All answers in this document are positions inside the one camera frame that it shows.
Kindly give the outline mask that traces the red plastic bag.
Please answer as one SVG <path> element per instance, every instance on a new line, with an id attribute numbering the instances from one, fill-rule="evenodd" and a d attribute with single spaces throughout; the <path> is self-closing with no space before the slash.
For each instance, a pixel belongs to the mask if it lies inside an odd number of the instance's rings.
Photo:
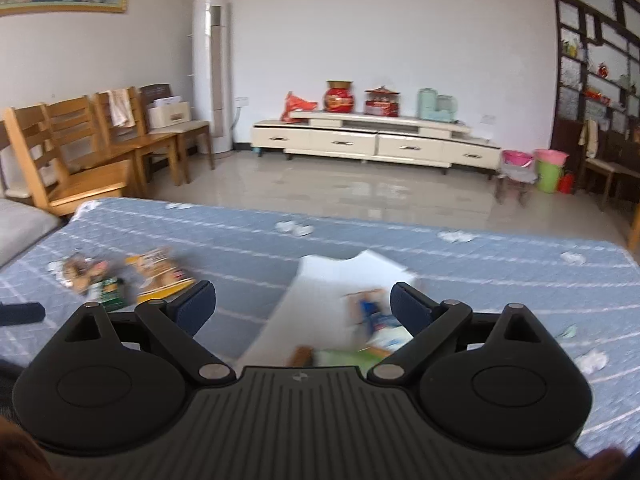
<path id="1" fill-rule="evenodd" d="M 296 122 L 301 122 L 302 120 L 299 117 L 292 117 L 292 113 L 314 112 L 315 110 L 318 110 L 317 101 L 304 100 L 290 91 L 284 99 L 284 110 L 280 116 L 280 122 L 285 122 L 286 124 L 296 124 Z"/>

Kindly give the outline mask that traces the blue quilted table cover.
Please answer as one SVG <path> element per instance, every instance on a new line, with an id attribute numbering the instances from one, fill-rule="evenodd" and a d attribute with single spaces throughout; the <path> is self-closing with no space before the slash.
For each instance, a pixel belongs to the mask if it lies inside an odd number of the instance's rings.
<path id="1" fill-rule="evenodd" d="M 590 383 L 580 448 L 638 445 L 639 267 L 602 240 L 94 200 L 2 269 L 3 302 L 35 301 L 46 310 L 41 322 L 2 330 L 2 358 L 28 364 L 80 305 L 81 296 L 56 278 L 56 262 L 71 255 L 108 262 L 133 304 L 142 277 L 128 259 L 154 249 L 214 284 L 216 312 L 198 341 L 237 367 L 280 365 L 298 346 L 352 347 L 348 297 L 388 294 L 400 281 L 478 312 L 524 304 Z"/>

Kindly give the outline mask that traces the pink basin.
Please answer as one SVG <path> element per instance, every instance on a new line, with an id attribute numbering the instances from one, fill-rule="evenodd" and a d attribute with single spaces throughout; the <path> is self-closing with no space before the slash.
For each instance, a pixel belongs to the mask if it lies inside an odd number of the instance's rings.
<path id="1" fill-rule="evenodd" d="M 502 161 L 506 165 L 521 168 L 529 167 L 534 160 L 534 156 L 532 154 L 515 150 L 503 150 L 501 155 Z"/>

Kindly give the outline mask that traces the blue white snack pack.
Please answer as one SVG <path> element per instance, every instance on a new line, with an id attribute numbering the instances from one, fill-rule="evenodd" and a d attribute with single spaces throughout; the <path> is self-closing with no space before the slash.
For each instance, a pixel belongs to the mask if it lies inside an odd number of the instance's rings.
<path id="1" fill-rule="evenodd" d="M 347 327 L 359 349 L 393 353 L 412 339 L 408 330 L 392 315 L 390 292 L 372 288 L 344 297 Z"/>

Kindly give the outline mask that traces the cream TV cabinet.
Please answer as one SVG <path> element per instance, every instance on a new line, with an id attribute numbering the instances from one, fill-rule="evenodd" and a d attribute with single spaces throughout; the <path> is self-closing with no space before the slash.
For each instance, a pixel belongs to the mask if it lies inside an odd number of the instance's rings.
<path id="1" fill-rule="evenodd" d="M 363 114 L 293 112 L 289 122 L 263 120 L 252 128 L 252 148 L 294 155 L 356 159 L 433 167 L 453 166 L 495 172 L 501 148 L 450 122 Z"/>

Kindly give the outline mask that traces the dark chair with bag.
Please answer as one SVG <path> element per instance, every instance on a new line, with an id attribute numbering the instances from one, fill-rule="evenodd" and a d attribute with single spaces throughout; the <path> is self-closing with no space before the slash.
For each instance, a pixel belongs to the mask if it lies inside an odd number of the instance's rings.
<path id="1" fill-rule="evenodd" d="M 182 124 L 159 129 L 152 129 L 150 127 L 148 108 L 156 99 L 175 96 L 171 91 L 170 84 L 147 84 L 146 86 L 139 88 L 139 96 L 145 114 L 145 125 L 146 128 L 148 128 L 149 133 L 173 133 L 176 136 L 179 162 L 186 183 L 191 182 L 191 174 L 188 163 L 188 144 L 190 142 L 195 143 L 200 136 L 204 138 L 205 155 L 208 158 L 209 168 L 215 168 L 213 143 L 212 139 L 210 138 L 209 122 L 206 122 L 205 120 L 195 120 L 191 115 L 190 122 L 183 122 Z"/>

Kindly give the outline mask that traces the red pavilion gift box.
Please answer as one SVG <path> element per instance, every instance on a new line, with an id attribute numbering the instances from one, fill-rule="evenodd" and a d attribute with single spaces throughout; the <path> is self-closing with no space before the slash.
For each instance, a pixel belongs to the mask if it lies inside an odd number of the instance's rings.
<path id="1" fill-rule="evenodd" d="M 364 114 L 378 117 L 398 117 L 400 93 L 381 86 L 364 92 Z"/>

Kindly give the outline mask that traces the red round jar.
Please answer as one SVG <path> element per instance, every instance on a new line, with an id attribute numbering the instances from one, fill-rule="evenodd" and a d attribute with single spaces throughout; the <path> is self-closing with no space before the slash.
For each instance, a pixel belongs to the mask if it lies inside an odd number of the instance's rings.
<path id="1" fill-rule="evenodd" d="M 328 88 L 323 97 L 324 110 L 328 113 L 348 114 L 354 110 L 352 82 L 348 80 L 328 80 Z"/>

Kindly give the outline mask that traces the light green cracker pack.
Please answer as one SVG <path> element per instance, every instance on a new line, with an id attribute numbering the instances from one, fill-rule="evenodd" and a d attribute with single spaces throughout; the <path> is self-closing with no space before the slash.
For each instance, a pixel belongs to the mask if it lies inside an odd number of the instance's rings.
<path id="1" fill-rule="evenodd" d="M 371 350 L 312 350 L 311 362 L 316 367 L 357 367 L 363 376 L 376 364 L 385 359 L 384 354 Z"/>

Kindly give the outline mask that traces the small wooden stool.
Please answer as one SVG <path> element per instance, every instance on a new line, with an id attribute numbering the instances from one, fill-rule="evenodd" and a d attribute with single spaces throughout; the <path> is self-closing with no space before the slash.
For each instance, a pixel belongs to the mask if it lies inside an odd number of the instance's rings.
<path id="1" fill-rule="evenodd" d="M 495 199 L 499 204 L 503 204 L 506 194 L 508 194 L 510 188 L 513 188 L 516 191 L 518 203 L 525 207 L 530 191 L 534 188 L 537 180 L 538 177 L 533 164 L 516 166 L 504 162 L 497 174 Z"/>

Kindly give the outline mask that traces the red white cardboard box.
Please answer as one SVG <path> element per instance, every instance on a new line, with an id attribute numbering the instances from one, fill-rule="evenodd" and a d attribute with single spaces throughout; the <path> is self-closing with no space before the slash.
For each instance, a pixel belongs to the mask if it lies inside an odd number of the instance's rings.
<path id="1" fill-rule="evenodd" d="M 239 372 L 247 366 L 283 366 L 299 346 L 357 349 L 347 327 L 344 297 L 372 288 L 390 292 L 398 282 L 417 285 L 420 278 L 369 249 L 349 259 L 300 258 L 294 280 L 234 368 Z"/>

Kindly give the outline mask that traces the white towel on chair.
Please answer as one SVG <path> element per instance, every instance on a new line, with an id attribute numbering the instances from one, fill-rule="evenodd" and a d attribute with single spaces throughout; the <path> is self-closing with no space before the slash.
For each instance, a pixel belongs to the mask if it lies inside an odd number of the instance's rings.
<path id="1" fill-rule="evenodd" d="M 115 128 L 132 128 L 134 113 L 131 108 L 129 90 L 126 88 L 107 91 L 108 107 Z"/>

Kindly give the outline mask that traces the yellow bag small buns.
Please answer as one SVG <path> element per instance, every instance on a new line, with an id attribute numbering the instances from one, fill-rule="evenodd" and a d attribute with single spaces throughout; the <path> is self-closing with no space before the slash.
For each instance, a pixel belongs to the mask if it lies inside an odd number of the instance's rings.
<path id="1" fill-rule="evenodd" d="M 145 254 L 130 256 L 125 262 L 142 277 L 137 304 L 149 300 L 165 300 L 195 283 L 194 278 L 175 263 L 166 248 L 156 248 Z"/>

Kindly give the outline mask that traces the clear bag round cookies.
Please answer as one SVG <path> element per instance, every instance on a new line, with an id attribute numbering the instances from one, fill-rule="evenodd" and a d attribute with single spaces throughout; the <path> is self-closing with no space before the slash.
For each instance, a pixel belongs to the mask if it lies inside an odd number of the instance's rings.
<path id="1" fill-rule="evenodd" d="M 64 287 L 85 295 L 91 285 L 106 277 L 110 264 L 106 260 L 86 257 L 76 252 L 67 258 L 50 262 L 47 270 Z"/>

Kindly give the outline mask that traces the dark wooden display shelf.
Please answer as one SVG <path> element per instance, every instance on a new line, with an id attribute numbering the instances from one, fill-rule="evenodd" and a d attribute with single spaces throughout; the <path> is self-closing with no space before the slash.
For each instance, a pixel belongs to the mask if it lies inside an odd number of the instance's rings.
<path id="1" fill-rule="evenodd" d="M 555 0 L 558 76 L 550 146 L 582 162 L 587 119 L 634 142 L 639 129 L 639 0 Z"/>

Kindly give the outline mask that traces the mint green kitchen appliance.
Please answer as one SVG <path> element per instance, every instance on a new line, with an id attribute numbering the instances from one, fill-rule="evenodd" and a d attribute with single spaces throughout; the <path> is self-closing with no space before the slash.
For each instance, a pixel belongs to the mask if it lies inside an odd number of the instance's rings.
<path id="1" fill-rule="evenodd" d="M 458 103 L 454 96 L 438 93 L 432 88 L 418 92 L 418 117 L 431 122 L 455 122 Z"/>

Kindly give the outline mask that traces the dark brown cake pack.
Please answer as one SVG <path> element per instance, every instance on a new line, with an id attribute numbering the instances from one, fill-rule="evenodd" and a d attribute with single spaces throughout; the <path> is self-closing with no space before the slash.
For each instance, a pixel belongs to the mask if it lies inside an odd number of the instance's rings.
<path id="1" fill-rule="evenodd" d="M 288 366 L 294 368 L 311 367 L 314 365 L 314 349 L 311 347 L 299 346 L 294 350 Z"/>

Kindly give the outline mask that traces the near light wooden chair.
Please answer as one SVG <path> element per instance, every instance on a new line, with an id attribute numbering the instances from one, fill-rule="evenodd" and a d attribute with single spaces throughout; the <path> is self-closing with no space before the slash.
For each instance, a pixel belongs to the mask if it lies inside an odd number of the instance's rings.
<path id="1" fill-rule="evenodd" d="M 57 217 L 73 214 L 83 203 L 124 197 L 131 191 L 129 160 L 72 174 L 41 106 L 8 107 L 4 126 L 34 205 Z"/>

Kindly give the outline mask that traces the green white snack pack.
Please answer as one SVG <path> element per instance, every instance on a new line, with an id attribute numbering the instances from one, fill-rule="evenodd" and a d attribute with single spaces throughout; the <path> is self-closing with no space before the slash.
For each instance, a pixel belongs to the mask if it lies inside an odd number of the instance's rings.
<path id="1" fill-rule="evenodd" d="M 125 283 L 121 278 L 100 278 L 87 289 L 87 300 L 104 307 L 107 312 L 126 306 Z"/>

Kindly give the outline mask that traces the chair by shelf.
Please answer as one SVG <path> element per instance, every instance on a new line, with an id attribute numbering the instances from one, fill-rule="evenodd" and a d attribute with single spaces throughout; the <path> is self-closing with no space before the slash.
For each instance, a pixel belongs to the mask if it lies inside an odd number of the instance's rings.
<path id="1" fill-rule="evenodd" d="M 616 183 L 614 200 L 620 198 L 620 189 L 625 180 L 639 183 L 639 139 L 636 136 L 631 136 L 629 140 L 623 133 L 601 131 L 595 120 L 587 119 L 582 126 L 578 145 L 582 148 L 578 184 L 584 184 L 585 190 L 590 192 L 593 183 L 587 184 L 587 172 L 592 171 L 604 177 L 599 204 L 601 210 L 605 210 L 613 183 Z"/>

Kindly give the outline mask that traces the small red bucket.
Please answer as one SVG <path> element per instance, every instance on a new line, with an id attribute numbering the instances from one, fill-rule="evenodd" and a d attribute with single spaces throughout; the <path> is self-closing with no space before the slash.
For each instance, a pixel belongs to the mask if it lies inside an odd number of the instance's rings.
<path id="1" fill-rule="evenodd" d="M 575 185 L 574 174 L 563 174 L 559 178 L 558 185 L 556 186 L 556 192 L 561 194 L 573 194 Z"/>

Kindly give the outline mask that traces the green bucket pink lid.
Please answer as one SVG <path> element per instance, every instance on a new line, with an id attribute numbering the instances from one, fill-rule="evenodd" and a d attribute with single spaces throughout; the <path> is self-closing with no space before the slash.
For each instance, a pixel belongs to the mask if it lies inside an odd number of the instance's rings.
<path id="1" fill-rule="evenodd" d="M 556 191 L 567 157 L 567 153 L 551 148 L 538 148 L 535 151 L 539 191 L 548 194 L 553 194 Z"/>

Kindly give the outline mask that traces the light wooden chair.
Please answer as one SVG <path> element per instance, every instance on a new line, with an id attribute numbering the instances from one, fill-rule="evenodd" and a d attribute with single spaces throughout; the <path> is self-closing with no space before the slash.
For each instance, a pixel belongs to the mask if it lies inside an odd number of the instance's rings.
<path id="1" fill-rule="evenodd" d="M 72 174 L 134 159 L 133 148 L 107 145 L 88 96 L 41 105 L 44 123 Z"/>
<path id="2" fill-rule="evenodd" d="M 124 197 L 131 191 L 129 160 L 72 174 L 41 106 L 8 107 L 4 126 L 34 205 L 57 217 L 73 214 L 83 203 Z"/>

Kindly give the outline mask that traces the grey sofa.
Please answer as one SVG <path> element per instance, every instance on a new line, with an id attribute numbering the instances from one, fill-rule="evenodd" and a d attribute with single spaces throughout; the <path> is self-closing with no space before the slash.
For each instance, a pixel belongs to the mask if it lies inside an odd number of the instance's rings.
<path id="1" fill-rule="evenodd" d="M 0 200 L 0 266 L 6 266 L 57 230 L 61 220 L 33 206 Z"/>

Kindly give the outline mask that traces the white paper gift bag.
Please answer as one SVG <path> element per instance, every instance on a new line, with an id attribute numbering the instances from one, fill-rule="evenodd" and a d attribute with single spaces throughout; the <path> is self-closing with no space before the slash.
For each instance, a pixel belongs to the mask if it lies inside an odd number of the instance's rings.
<path id="1" fill-rule="evenodd" d="M 154 100 L 148 108 L 148 115 L 152 129 L 166 128 L 190 122 L 191 107 L 181 96 L 170 96 Z"/>

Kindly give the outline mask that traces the white standing air conditioner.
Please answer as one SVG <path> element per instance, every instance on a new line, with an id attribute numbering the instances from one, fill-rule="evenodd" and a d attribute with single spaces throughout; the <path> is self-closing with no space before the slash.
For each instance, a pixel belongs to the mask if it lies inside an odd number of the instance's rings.
<path id="1" fill-rule="evenodd" d="M 194 0 L 192 6 L 193 114 L 209 124 L 213 153 L 233 148 L 228 0 Z"/>

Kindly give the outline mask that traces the dark padded chair left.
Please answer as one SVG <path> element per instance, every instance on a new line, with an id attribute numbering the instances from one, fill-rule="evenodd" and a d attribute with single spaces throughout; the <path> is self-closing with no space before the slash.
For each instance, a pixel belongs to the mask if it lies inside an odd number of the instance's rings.
<path id="1" fill-rule="evenodd" d="M 21 203 L 30 203 L 28 187 L 24 179 L 18 175 L 18 163 L 15 157 L 6 126 L 0 125 L 1 143 L 1 196 Z"/>

